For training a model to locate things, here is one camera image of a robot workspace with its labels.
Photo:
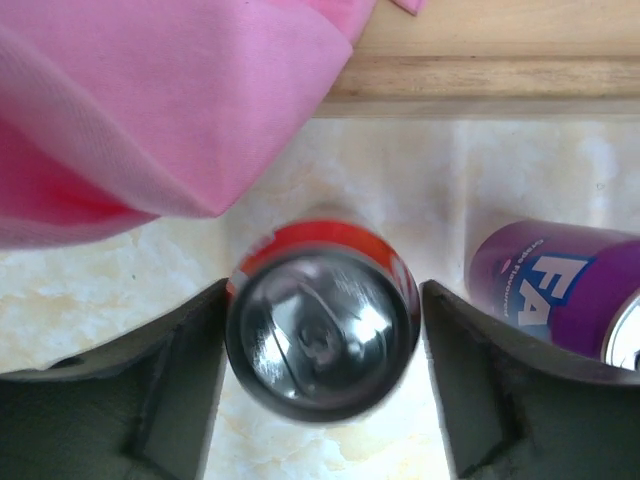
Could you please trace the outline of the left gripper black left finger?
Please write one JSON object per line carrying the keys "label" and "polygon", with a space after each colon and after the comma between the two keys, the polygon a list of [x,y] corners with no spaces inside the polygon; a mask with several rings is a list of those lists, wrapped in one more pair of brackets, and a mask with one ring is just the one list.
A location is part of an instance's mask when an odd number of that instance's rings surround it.
{"label": "left gripper black left finger", "polygon": [[225,284],[44,370],[1,377],[5,479],[200,479],[224,377]]}

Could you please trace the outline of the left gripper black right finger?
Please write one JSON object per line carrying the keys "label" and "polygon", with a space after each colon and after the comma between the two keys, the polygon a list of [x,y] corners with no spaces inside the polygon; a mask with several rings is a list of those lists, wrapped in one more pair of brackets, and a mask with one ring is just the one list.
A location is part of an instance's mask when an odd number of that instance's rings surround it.
{"label": "left gripper black right finger", "polygon": [[456,479],[636,479],[639,375],[559,349],[421,286]]}

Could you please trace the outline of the purple soda can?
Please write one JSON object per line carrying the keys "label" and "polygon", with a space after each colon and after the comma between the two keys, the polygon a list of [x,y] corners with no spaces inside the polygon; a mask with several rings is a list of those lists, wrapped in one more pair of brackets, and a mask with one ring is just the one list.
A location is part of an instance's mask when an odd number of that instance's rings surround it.
{"label": "purple soda can", "polygon": [[518,220],[489,235],[467,268],[469,296],[491,316],[562,349],[639,368],[639,237]]}

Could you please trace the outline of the red can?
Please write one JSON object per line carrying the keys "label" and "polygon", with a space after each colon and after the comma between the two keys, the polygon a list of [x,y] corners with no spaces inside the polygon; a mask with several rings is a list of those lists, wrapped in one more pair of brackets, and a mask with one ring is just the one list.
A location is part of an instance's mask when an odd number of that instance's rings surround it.
{"label": "red can", "polygon": [[416,282],[353,216],[322,213],[262,237],[229,277],[225,346],[246,392],[284,418],[341,423],[405,374],[421,329]]}

